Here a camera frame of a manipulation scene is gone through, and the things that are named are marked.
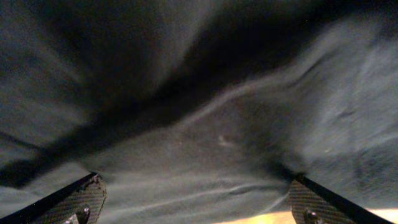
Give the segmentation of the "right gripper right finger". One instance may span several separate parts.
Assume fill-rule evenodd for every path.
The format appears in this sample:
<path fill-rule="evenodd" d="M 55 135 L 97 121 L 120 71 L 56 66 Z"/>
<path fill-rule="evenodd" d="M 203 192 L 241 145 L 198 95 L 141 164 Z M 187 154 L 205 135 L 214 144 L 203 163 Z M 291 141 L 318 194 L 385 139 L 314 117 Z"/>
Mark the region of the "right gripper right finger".
<path fill-rule="evenodd" d="M 392 224 L 302 174 L 291 182 L 289 204 L 297 224 Z"/>

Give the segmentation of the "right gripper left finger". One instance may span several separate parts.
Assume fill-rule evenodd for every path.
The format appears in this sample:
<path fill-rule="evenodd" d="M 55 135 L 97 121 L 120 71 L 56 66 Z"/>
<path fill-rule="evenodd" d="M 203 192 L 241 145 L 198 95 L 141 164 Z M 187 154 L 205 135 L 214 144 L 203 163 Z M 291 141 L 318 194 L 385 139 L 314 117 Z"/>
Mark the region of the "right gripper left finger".
<path fill-rule="evenodd" d="M 105 181 L 92 172 L 1 218 L 1 224 L 96 224 L 106 197 Z"/>

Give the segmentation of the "black nike t-shirt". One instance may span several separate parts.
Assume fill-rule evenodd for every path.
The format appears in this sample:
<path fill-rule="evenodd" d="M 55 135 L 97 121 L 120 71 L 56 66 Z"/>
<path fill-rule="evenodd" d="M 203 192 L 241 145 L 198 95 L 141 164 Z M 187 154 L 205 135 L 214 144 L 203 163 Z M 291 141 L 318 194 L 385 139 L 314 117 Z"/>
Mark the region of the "black nike t-shirt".
<path fill-rule="evenodd" d="M 396 1 L 2 1 L 1 215 L 99 173 L 100 223 L 397 207 Z"/>

